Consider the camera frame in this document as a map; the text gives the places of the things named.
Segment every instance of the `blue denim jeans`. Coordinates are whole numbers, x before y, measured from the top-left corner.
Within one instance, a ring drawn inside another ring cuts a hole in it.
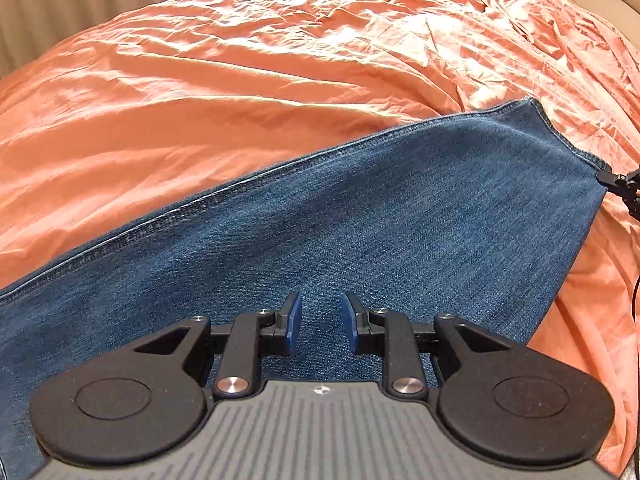
[[[34,389],[184,317],[213,323],[304,296],[298,353],[267,377],[375,379],[354,358],[339,295],[430,322],[455,312],[527,342],[580,249],[608,166],[534,99],[400,126],[175,203],[0,291],[0,456],[42,462]]]

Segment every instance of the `gray gripper base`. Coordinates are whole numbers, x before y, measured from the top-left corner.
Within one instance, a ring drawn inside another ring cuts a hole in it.
[[[55,460],[36,480],[607,480],[594,462],[520,471],[452,443],[416,402],[374,382],[269,381],[247,400],[221,402],[187,444],[148,462],[83,469]]]

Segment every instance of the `wire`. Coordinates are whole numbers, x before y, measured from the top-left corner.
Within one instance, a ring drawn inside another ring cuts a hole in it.
[[[640,276],[638,276],[636,286],[634,287],[634,294],[631,298],[631,316],[634,318],[634,324],[636,323],[636,296],[638,295],[638,286],[640,286]],[[638,353],[638,364],[638,432],[636,434],[636,452],[634,453],[636,480],[640,480],[640,352]]]

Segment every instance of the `metal screw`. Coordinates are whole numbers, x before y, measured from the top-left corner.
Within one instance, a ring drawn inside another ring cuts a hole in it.
[[[221,392],[239,394],[249,387],[249,383],[242,377],[225,377],[224,379],[220,379],[216,386]]]
[[[420,379],[415,377],[402,377],[396,379],[393,384],[393,389],[399,394],[416,394],[421,392],[424,388],[424,384]]]

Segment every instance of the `orange blanket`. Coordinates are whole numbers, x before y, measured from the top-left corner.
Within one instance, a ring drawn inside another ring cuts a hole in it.
[[[0,286],[239,175],[526,94],[580,149],[630,171],[639,61],[569,0],[172,0],[128,12],[0,81]],[[639,229],[607,196],[531,341],[611,392],[599,459],[617,474],[638,412]]]

